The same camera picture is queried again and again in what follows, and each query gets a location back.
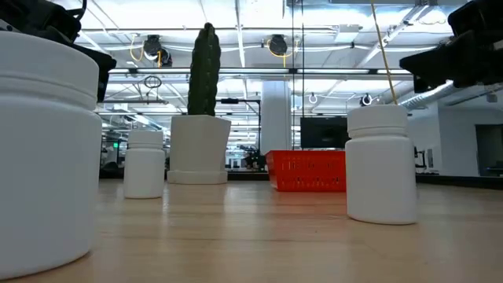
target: white column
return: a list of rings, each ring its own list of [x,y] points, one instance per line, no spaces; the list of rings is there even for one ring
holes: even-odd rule
[[[290,89],[288,82],[263,82],[261,153],[292,149]]]

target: cactus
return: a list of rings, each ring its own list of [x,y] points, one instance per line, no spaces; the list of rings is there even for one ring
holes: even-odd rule
[[[199,31],[190,65],[189,115],[215,116],[218,71],[220,70],[220,43],[210,23]]]

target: red basket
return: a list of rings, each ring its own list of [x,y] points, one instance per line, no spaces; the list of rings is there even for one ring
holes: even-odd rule
[[[270,184],[279,192],[346,192],[343,151],[271,150]]]

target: computer monitor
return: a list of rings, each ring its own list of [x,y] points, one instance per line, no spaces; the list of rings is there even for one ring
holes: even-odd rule
[[[344,149],[348,140],[346,117],[300,118],[303,149]]]

